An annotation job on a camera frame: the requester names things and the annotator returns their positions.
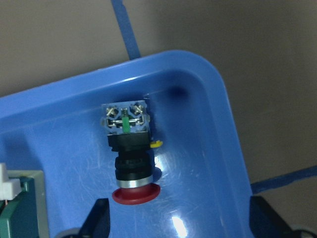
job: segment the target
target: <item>silver metal ring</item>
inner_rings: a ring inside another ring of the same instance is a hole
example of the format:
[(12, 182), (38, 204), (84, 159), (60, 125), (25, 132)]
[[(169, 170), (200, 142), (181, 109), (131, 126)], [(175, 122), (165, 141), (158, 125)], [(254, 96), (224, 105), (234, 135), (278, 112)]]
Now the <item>silver metal ring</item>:
[(117, 180), (117, 185), (121, 188), (133, 188), (133, 187), (142, 187), (149, 183), (153, 182), (153, 176), (148, 176), (146, 178), (137, 179), (137, 180)]

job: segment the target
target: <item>white connector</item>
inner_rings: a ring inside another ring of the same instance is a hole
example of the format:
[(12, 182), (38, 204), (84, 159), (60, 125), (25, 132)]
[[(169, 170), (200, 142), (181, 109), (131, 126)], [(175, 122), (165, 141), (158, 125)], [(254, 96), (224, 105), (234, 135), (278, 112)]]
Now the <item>white connector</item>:
[(5, 163), (0, 163), (0, 200), (13, 200), (20, 192), (20, 180), (9, 179)]

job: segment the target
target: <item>yellow tab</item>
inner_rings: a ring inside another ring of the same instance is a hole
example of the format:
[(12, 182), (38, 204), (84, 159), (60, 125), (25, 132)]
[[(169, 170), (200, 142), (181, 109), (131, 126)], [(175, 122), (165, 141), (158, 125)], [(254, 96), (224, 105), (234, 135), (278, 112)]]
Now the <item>yellow tab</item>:
[(150, 143), (151, 148), (158, 148), (163, 145), (163, 141), (157, 140)]

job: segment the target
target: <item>blue plastic bin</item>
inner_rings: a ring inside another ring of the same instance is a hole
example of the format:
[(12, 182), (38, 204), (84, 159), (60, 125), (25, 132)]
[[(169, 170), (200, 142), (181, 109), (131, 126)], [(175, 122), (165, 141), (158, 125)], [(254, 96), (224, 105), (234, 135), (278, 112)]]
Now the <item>blue plastic bin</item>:
[[(160, 195), (114, 202), (101, 104), (146, 99)], [(169, 51), (0, 98), (0, 160), (43, 170), (50, 234), (110, 198), (112, 238), (251, 238), (250, 184), (223, 81), (202, 57)]]

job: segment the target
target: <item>blue tape strip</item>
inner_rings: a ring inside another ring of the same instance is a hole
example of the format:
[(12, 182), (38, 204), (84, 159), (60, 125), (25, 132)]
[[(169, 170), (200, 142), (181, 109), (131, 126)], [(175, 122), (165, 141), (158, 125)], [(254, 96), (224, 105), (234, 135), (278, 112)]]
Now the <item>blue tape strip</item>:
[(255, 182), (251, 184), (251, 189), (253, 194), (257, 194), (259, 192), (263, 192), (278, 187), (283, 187), (289, 185), (292, 182), (300, 181), (314, 176), (317, 176), (317, 166), (313, 166), (303, 170), (298, 170), (286, 175), (269, 178), (264, 181)]
[(111, 0), (112, 7), (117, 18), (119, 28), (123, 37), (125, 47), (127, 49), (130, 60), (140, 58), (140, 51), (135, 40), (131, 22), (125, 6), (123, 5), (123, 0)]

